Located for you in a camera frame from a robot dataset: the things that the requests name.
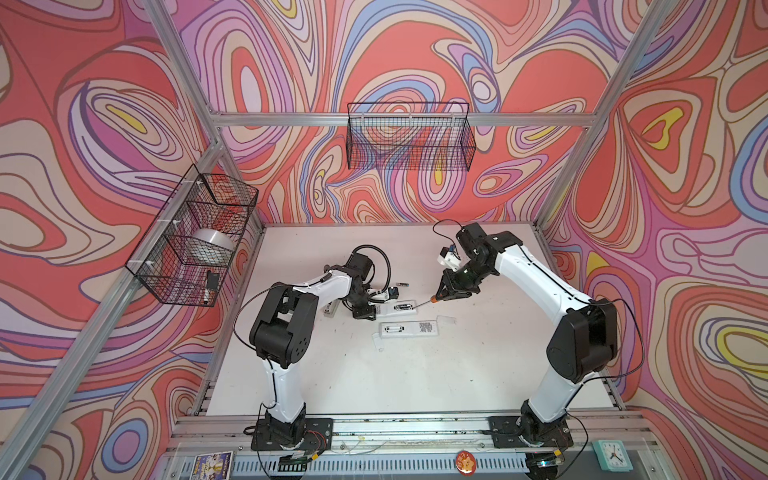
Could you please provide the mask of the orange black screwdriver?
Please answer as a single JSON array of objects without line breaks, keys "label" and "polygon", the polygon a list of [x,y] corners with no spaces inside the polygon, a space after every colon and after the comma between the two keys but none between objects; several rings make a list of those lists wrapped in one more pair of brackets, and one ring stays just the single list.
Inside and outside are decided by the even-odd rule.
[{"label": "orange black screwdriver", "polygon": [[436,300],[434,297],[433,297],[433,298],[430,298],[429,300],[426,300],[426,301],[424,301],[424,302],[421,302],[421,303],[418,303],[417,305],[415,305],[415,306],[414,306],[414,309],[418,309],[418,308],[420,308],[420,307],[423,307],[423,306],[426,306],[426,305],[429,305],[429,304],[433,304],[433,303],[436,303],[437,301],[438,301],[438,300]]}]

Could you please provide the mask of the white battery cover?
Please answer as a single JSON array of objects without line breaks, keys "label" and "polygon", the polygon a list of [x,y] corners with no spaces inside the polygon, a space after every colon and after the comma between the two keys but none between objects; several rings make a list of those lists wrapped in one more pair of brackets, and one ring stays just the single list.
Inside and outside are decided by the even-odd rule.
[{"label": "white battery cover", "polygon": [[383,340],[382,340],[381,336],[378,333],[373,333],[371,335],[371,338],[372,338],[372,341],[373,341],[373,344],[374,344],[374,347],[376,348],[376,350],[378,352],[383,352],[384,351],[384,343],[383,343]]},{"label": "white battery cover", "polygon": [[450,326],[450,325],[456,325],[457,319],[452,316],[445,316],[445,315],[438,315],[436,317],[436,320],[439,325],[441,326]]}]

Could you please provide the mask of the white remote control with batteries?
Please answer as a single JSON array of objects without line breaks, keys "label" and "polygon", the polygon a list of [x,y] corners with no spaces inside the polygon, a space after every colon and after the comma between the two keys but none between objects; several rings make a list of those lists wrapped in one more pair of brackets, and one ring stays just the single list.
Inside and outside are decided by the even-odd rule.
[{"label": "white remote control with batteries", "polygon": [[439,335],[438,323],[430,321],[384,322],[379,326],[382,339],[436,337]]}]

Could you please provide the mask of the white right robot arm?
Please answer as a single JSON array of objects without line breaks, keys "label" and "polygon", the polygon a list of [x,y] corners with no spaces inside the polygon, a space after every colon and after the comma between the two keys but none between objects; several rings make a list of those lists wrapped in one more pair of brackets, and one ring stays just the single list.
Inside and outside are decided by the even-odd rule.
[{"label": "white right robot arm", "polygon": [[537,422],[561,419],[581,386],[616,358],[613,302],[593,299],[570,286],[511,232],[487,233],[477,223],[467,224],[441,249],[438,263],[443,272],[434,303],[478,295],[483,280],[498,276],[517,285],[552,321],[554,332],[546,347],[549,367],[523,408]]}]

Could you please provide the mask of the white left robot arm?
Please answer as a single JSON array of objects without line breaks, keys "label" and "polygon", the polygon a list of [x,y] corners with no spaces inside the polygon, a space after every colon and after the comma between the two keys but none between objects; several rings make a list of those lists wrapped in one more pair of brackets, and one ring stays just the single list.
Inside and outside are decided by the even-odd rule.
[{"label": "white left robot arm", "polygon": [[314,279],[277,282],[268,289],[248,337],[272,385],[268,419],[292,426],[306,412],[296,365],[309,349],[316,315],[323,307],[339,300],[357,320],[376,318],[368,280],[374,270],[368,256],[353,252],[345,264],[327,266]]}]

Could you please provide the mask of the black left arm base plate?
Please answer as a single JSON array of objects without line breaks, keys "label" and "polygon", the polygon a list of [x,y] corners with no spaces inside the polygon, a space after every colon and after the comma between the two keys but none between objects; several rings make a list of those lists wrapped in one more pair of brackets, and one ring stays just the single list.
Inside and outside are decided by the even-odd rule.
[{"label": "black left arm base plate", "polygon": [[298,418],[293,423],[259,419],[251,428],[252,451],[324,451],[332,446],[334,420],[330,417]]}]

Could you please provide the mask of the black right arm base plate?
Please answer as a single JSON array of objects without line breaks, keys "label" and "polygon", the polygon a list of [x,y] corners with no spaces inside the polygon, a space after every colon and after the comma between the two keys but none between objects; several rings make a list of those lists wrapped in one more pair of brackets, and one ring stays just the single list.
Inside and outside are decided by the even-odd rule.
[{"label": "black right arm base plate", "polygon": [[574,445],[565,417],[542,423],[531,415],[491,416],[488,434],[495,448],[568,449]]}]

